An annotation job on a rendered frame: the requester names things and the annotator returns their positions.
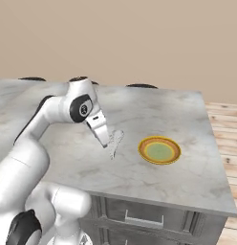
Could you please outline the grey drawer front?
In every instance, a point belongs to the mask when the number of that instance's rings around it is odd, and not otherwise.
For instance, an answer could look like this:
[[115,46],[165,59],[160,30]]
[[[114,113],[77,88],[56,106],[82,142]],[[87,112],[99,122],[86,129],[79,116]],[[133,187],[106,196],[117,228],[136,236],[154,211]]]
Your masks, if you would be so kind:
[[106,239],[110,245],[180,245],[178,241],[150,234],[106,229]]
[[164,216],[164,229],[175,232],[181,230],[184,217],[184,211],[182,210],[112,198],[106,198],[105,204],[106,213],[110,219],[124,221],[125,211],[128,211],[130,217],[158,222]]

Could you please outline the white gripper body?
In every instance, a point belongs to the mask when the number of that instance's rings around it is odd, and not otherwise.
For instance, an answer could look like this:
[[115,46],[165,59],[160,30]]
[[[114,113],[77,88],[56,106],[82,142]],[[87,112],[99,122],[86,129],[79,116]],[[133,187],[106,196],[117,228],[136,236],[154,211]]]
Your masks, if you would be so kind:
[[110,136],[106,124],[94,127],[93,133],[103,147],[109,144]]

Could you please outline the yellow plate with green centre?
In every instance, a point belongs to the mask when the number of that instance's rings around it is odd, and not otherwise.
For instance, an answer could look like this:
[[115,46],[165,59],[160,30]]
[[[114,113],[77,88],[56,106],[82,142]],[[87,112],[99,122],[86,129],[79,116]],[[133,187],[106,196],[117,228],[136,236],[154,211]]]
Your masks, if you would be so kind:
[[180,146],[170,138],[150,136],[142,139],[138,145],[140,156],[154,165],[170,165],[182,155]]

